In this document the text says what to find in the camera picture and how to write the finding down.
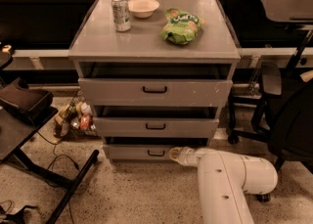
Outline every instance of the concrete floor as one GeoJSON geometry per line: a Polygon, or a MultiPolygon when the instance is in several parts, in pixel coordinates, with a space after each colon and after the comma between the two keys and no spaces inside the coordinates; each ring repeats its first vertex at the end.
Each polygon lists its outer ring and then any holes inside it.
{"type": "MultiPolygon", "coordinates": [[[[54,105],[61,108],[70,97],[55,97],[54,105]]],[[[247,139],[232,146],[227,142],[227,109],[222,113],[210,147],[238,154],[259,156],[274,161],[265,144],[247,139]]],[[[237,108],[238,127],[249,128],[251,108],[237,108]]],[[[40,132],[52,140],[53,122],[40,132]]],[[[201,203],[197,170],[177,163],[115,163],[111,164],[102,149],[102,140],[63,141],[54,146],[36,135],[24,146],[24,152],[36,163],[48,167],[57,155],[68,155],[80,167],[93,150],[100,151],[98,163],[87,176],[61,214],[59,224],[111,224],[111,223],[186,223],[201,224],[201,203]]],[[[0,164],[0,202],[3,208],[12,206],[15,213],[25,204],[38,205],[24,216],[29,224],[45,223],[64,194],[46,182],[22,173],[7,164],[0,164]]],[[[73,178],[77,174],[72,162],[58,159],[54,171],[73,178]]],[[[246,200],[255,224],[309,224],[313,223],[312,175],[299,162],[287,162],[279,172],[279,183],[267,203],[255,196],[246,200]]]]}

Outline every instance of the silver soda can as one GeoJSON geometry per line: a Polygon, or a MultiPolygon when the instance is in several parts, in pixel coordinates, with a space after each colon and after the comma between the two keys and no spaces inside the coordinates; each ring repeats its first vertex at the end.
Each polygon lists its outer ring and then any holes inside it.
{"type": "Polygon", "coordinates": [[[112,11],[116,31],[130,29],[130,13],[127,0],[112,0],[112,11]]]}

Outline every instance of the bowl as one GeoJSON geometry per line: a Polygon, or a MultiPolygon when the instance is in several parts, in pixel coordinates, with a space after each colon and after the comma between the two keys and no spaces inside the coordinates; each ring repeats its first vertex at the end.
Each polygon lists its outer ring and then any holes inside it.
{"type": "Polygon", "coordinates": [[[129,11],[137,18],[148,18],[158,8],[156,0],[130,0],[128,2],[129,11]]]}

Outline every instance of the drawer front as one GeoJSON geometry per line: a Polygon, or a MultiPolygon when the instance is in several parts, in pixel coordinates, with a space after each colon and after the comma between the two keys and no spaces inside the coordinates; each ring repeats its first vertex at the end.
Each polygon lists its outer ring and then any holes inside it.
{"type": "Polygon", "coordinates": [[[79,85],[95,106],[224,107],[232,81],[80,78],[79,85]]]}
{"type": "Polygon", "coordinates": [[[158,145],[104,145],[106,158],[119,160],[163,160],[171,161],[168,152],[174,146],[158,145]]]}
{"type": "Polygon", "coordinates": [[[188,137],[211,139],[218,119],[94,118],[102,137],[188,137]]]}

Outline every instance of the green chip bag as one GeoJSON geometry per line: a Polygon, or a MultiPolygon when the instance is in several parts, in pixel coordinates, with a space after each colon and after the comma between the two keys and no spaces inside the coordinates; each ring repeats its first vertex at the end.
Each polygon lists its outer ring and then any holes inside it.
{"type": "Polygon", "coordinates": [[[165,15],[168,23],[159,34],[162,39],[185,45],[196,38],[201,28],[201,20],[197,16],[178,9],[169,9],[165,15]]]}

